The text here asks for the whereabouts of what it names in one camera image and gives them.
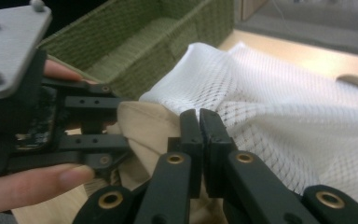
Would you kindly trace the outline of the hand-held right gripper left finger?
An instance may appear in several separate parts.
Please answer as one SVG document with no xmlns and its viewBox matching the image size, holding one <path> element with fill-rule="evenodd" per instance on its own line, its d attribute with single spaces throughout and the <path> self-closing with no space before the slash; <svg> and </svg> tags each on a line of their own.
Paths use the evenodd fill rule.
<svg viewBox="0 0 358 224">
<path fill-rule="evenodd" d="M 188 224 L 190 199 L 200 196 L 203 143 L 195 109 L 180 114 L 180 137 L 168 140 L 134 224 Z"/>
</svg>

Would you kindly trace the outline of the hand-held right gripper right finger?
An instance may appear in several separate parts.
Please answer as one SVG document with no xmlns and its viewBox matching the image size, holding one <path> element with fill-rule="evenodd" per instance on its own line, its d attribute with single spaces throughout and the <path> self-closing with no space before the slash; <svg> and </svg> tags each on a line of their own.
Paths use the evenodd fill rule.
<svg viewBox="0 0 358 224">
<path fill-rule="evenodd" d="M 228 224 L 319 224 L 254 153 L 238 150 L 220 116 L 200 110 L 207 193 L 223 200 Z"/>
</svg>

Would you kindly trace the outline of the beige cloth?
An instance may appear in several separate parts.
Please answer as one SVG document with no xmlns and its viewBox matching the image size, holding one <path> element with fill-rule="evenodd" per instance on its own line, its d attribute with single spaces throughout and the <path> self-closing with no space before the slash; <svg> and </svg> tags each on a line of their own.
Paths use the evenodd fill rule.
<svg viewBox="0 0 358 224">
<path fill-rule="evenodd" d="M 171 137 L 180 137 L 180 116 L 162 105 L 125 103 L 118 109 L 118 124 L 108 129 L 128 138 L 134 157 L 119 168 L 123 184 L 92 194 L 74 224 L 134 224 L 148 182 Z M 227 224 L 222 203 L 211 199 L 204 184 L 200 196 L 190 199 L 188 224 Z"/>
</svg>

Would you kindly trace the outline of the white mesh laundry bag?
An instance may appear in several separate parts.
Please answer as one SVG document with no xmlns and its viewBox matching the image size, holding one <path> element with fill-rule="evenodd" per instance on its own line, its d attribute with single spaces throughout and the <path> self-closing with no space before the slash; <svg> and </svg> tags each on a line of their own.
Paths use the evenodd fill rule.
<svg viewBox="0 0 358 224">
<path fill-rule="evenodd" d="M 238 149 L 290 190 L 339 189 L 358 202 L 358 89 L 238 44 L 196 43 L 142 101 L 219 114 Z"/>
</svg>

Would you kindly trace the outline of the green woven basket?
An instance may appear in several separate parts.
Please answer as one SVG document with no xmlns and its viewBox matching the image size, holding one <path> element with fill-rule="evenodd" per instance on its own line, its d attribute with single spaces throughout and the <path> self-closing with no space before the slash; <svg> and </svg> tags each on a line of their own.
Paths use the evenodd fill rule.
<svg viewBox="0 0 358 224">
<path fill-rule="evenodd" d="M 232 32 L 233 0 L 108 0 L 42 41 L 51 60 L 137 99 L 196 42 Z"/>
</svg>

